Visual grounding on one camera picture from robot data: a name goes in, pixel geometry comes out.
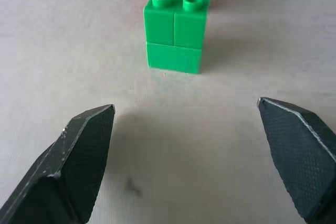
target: white surface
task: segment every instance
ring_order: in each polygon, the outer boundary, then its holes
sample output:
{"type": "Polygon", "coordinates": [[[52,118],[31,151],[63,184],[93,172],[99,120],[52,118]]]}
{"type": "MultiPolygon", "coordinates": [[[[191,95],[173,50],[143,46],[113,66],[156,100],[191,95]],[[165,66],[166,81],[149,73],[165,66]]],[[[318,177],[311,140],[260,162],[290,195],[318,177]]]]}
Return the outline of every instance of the white surface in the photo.
{"type": "Polygon", "coordinates": [[[90,223],[303,224],[256,102],[336,130],[336,0],[212,0],[201,75],[147,67],[146,2],[0,0],[0,206],[71,117],[113,103],[90,223]]]}

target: toy block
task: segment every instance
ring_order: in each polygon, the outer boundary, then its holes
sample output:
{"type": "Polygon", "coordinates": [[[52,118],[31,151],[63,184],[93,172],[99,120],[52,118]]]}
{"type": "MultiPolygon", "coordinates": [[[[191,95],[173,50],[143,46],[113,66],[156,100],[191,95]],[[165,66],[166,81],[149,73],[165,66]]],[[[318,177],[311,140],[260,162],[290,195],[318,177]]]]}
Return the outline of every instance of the toy block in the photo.
{"type": "Polygon", "coordinates": [[[202,50],[146,43],[148,65],[152,68],[198,73],[202,50]]]}
{"type": "Polygon", "coordinates": [[[174,45],[202,48],[209,0],[183,0],[174,20],[174,45]]]}
{"type": "Polygon", "coordinates": [[[143,10],[146,41],[173,45],[174,15],[181,0],[149,0],[143,10]]]}

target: textured rubber pad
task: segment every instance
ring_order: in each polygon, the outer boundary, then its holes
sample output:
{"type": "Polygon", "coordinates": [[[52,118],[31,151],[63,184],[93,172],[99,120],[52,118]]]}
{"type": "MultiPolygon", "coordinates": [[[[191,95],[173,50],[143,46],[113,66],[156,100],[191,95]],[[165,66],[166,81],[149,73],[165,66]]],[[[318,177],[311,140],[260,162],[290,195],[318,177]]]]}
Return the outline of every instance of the textured rubber pad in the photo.
{"type": "Polygon", "coordinates": [[[113,105],[75,116],[0,209],[0,223],[86,223],[106,166],[113,105]]]}
{"type": "Polygon", "coordinates": [[[258,103],[271,155],[307,223],[336,223],[336,135],[314,113],[269,98],[258,103]]]}

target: green lego brick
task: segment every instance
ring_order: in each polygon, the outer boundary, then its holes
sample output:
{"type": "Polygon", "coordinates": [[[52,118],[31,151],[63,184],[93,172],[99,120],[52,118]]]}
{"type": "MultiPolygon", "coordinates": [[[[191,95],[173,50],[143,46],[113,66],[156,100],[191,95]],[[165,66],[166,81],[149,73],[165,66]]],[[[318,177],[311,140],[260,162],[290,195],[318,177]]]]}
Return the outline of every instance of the green lego brick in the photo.
{"type": "Polygon", "coordinates": [[[146,43],[148,65],[152,68],[198,73],[202,50],[146,43]]]}
{"type": "Polygon", "coordinates": [[[209,1],[183,0],[178,5],[174,21],[175,46],[202,48],[209,1]]]}
{"type": "Polygon", "coordinates": [[[174,45],[174,16],[182,0],[149,0],[143,10],[146,41],[174,45]]]}

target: stacked blocks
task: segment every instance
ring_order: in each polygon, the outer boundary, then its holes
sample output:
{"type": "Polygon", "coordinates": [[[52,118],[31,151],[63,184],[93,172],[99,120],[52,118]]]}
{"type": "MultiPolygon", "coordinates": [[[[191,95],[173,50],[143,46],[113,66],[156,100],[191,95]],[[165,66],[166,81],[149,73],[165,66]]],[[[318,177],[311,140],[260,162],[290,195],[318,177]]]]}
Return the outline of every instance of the stacked blocks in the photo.
{"type": "Polygon", "coordinates": [[[198,73],[209,0],[149,0],[144,8],[148,65],[198,73]]]}

